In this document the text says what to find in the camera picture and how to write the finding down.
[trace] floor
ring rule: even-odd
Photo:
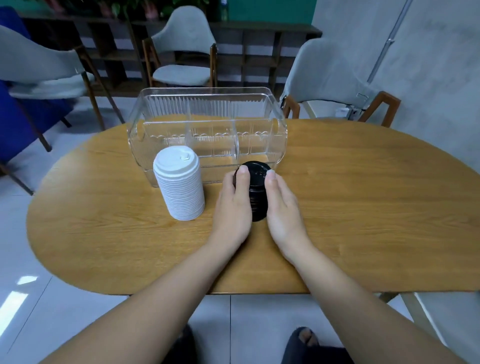
[[[116,98],[128,117],[135,99]],[[98,103],[107,127],[119,123],[105,98]],[[45,133],[53,150],[37,141],[8,165],[36,190],[52,165],[98,132],[88,98]],[[10,178],[0,178],[0,362],[37,363],[84,327],[126,299],[70,286],[46,271],[32,254],[25,230],[28,196]],[[402,299],[391,303],[411,320]],[[279,364],[290,333],[309,326],[320,341],[341,342],[310,295],[206,296],[190,319],[200,357],[209,364]]]

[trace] stack of black cup lids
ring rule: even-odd
[[[268,201],[265,191],[265,176],[270,167],[256,160],[245,162],[250,172],[250,205],[252,206],[252,221],[260,221],[267,216]],[[233,185],[237,185],[237,171],[233,175]]]

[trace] person's left hand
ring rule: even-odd
[[[247,166],[240,166],[233,186],[234,172],[223,179],[222,190],[216,202],[213,215],[211,238],[231,243],[235,250],[245,241],[252,227],[252,207],[250,206],[250,173]]]

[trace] chair seat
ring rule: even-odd
[[[87,73],[90,82],[95,76]],[[58,98],[75,98],[84,96],[86,87],[81,74],[59,80],[42,81],[37,84],[15,83],[8,90],[14,98],[29,98],[37,100],[52,100]]]
[[[210,68],[169,64],[153,72],[153,79],[169,85],[203,86],[210,80]]]
[[[317,119],[334,118],[335,111],[339,108],[346,107],[346,104],[334,101],[311,100],[302,102],[301,106],[305,108],[310,119]]]

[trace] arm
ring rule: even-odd
[[[463,363],[315,248],[297,199],[281,176],[268,171],[265,188],[273,239],[303,278],[355,363]]]
[[[70,339],[42,363],[161,363],[252,225],[250,175],[223,181],[210,237],[195,253]]]

